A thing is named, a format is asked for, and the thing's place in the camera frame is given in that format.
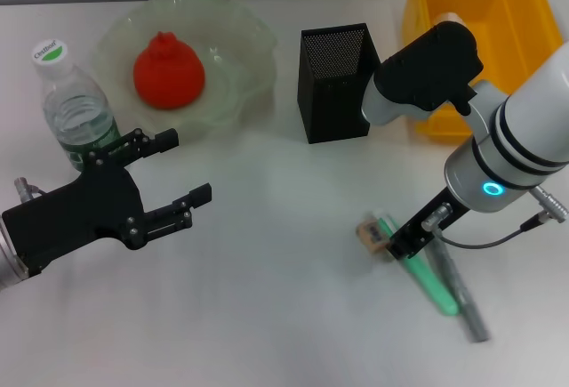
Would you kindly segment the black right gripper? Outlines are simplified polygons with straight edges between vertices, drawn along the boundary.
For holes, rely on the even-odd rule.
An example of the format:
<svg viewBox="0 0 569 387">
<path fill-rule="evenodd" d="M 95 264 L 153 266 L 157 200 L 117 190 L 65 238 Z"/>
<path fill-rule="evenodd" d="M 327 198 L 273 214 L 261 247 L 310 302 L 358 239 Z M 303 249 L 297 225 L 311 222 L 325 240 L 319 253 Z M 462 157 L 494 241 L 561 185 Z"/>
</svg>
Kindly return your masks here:
<svg viewBox="0 0 569 387">
<path fill-rule="evenodd" d="M 396 260 L 414 257 L 434 237 L 435 230 L 444 230 L 467 211 L 468 208 L 444 188 L 389 238 L 389 253 Z"/>
</svg>

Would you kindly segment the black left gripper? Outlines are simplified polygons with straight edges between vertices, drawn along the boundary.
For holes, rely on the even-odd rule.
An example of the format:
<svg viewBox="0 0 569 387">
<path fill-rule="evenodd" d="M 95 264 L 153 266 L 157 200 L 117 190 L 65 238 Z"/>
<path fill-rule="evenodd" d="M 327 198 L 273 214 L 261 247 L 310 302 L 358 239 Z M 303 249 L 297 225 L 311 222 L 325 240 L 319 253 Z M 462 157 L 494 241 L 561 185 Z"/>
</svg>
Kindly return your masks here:
<svg viewBox="0 0 569 387">
<path fill-rule="evenodd" d="M 102 238 L 138 250 L 148 242 L 193 226 L 192 209 L 212 201 L 212 186 L 192 189 L 170 205 L 145 213 L 126 167 L 179 146 L 171 128 L 154 137 L 136 128 L 96 149 L 79 177 L 41 192 L 28 180 L 14 181 L 20 204 L 1 214 L 1 276 L 30 278 L 56 259 Z"/>
</svg>

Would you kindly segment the tan barcode eraser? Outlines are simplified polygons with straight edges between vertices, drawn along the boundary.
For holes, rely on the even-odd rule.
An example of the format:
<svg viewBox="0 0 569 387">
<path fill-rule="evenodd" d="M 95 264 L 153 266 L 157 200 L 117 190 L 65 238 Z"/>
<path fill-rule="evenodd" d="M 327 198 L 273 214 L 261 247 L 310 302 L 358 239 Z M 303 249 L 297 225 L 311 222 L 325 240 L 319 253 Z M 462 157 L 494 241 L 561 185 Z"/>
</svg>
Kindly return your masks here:
<svg viewBox="0 0 569 387">
<path fill-rule="evenodd" d="M 364 216 L 364 219 L 356 227 L 356 235 L 370 254 L 384 252 L 389 243 L 378 219 L 373 214 Z"/>
</svg>

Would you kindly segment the mint green pen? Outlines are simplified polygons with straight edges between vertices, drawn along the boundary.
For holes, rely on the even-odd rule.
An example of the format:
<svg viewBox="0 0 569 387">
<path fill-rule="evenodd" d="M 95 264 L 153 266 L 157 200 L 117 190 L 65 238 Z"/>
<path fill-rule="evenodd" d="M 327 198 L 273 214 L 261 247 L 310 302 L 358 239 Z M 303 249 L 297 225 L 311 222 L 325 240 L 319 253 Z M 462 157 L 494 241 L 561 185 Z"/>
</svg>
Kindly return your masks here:
<svg viewBox="0 0 569 387">
<path fill-rule="evenodd" d="M 377 218 L 381 233 L 391 238 L 398 230 L 393 218 L 385 211 L 374 211 L 373 215 Z M 398 261 L 443 315 L 459 315 L 459 305 L 452 294 L 418 254 L 401 257 Z"/>
</svg>

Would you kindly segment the grey marker pen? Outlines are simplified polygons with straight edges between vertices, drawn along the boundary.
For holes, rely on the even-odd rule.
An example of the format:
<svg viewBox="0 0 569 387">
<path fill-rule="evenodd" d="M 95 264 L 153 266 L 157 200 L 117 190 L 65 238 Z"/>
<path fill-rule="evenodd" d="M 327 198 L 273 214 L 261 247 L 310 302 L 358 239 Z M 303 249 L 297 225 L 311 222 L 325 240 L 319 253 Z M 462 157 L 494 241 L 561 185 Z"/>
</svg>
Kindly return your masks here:
<svg viewBox="0 0 569 387">
<path fill-rule="evenodd" d="M 428 244 L 430 260 L 436 266 L 437 273 L 458 303 L 459 314 L 463 324 L 469 331 L 469 339 L 473 343 L 490 340 L 490 332 L 480 314 L 477 303 L 468 290 L 458 268 L 448 252 L 446 244 L 435 235 Z"/>
</svg>

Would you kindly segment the red-orange fruit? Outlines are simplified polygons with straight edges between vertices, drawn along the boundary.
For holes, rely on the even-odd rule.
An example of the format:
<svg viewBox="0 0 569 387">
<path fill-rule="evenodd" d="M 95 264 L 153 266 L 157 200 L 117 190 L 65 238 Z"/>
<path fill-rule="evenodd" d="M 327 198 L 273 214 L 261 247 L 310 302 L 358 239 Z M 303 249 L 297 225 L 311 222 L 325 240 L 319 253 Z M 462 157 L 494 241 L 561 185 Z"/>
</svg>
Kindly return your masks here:
<svg viewBox="0 0 569 387">
<path fill-rule="evenodd" d="M 180 109 L 205 88 L 205 70 L 196 52 L 173 32 L 158 32 L 133 65 L 134 88 L 154 109 Z"/>
</svg>

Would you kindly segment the clear green-label water bottle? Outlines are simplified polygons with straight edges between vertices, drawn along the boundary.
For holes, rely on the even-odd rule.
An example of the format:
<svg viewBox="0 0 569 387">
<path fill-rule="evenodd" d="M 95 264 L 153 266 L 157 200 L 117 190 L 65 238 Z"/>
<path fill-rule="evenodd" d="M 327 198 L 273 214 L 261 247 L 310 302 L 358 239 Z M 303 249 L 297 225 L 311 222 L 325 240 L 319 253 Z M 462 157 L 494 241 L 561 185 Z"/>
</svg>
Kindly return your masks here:
<svg viewBox="0 0 569 387">
<path fill-rule="evenodd" d="M 76 65 L 63 41 L 51 38 L 38 43 L 31 58 L 42 80 L 45 121 L 70 164 L 81 172 L 85 154 L 120 138 L 108 99 Z"/>
</svg>

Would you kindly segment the clear glass fruit plate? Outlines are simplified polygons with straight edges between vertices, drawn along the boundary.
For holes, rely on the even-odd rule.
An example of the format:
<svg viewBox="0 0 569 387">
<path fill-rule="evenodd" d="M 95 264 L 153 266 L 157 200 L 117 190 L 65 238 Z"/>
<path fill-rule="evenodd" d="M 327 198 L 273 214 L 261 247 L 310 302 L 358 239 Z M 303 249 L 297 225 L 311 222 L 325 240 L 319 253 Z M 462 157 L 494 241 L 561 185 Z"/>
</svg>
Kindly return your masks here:
<svg viewBox="0 0 569 387">
<path fill-rule="evenodd" d="M 204 91 L 185 108 L 151 108 L 135 90 L 135 59 L 160 32 L 188 44 L 204 65 Z M 91 67 L 122 133 L 140 128 L 155 135 L 173 128 L 180 144 L 188 144 L 271 104 L 275 48 L 269 27 L 237 1 L 149 0 L 100 39 Z"/>
</svg>

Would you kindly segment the black mesh pen holder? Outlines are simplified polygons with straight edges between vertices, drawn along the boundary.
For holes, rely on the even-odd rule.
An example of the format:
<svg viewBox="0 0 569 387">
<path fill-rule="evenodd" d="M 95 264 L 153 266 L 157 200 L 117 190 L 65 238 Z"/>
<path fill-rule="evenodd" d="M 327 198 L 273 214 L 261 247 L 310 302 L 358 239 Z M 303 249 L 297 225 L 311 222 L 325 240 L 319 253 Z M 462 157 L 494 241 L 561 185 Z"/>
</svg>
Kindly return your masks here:
<svg viewBox="0 0 569 387">
<path fill-rule="evenodd" d="M 297 103 L 308 143 L 365 137 L 365 88 L 380 59 L 364 23 L 301 32 Z"/>
</svg>

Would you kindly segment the yellow plastic bin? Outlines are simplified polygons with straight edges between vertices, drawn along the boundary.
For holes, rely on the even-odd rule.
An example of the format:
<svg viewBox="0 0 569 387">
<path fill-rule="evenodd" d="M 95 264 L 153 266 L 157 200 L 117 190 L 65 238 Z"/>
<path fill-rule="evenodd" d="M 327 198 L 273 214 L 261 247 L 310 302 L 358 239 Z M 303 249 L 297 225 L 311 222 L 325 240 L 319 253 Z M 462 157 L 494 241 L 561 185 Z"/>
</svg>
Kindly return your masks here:
<svg viewBox="0 0 569 387">
<path fill-rule="evenodd" d="M 548 0 L 406 0 L 404 44 L 455 13 L 477 40 L 478 80 L 513 93 L 562 43 Z"/>
</svg>

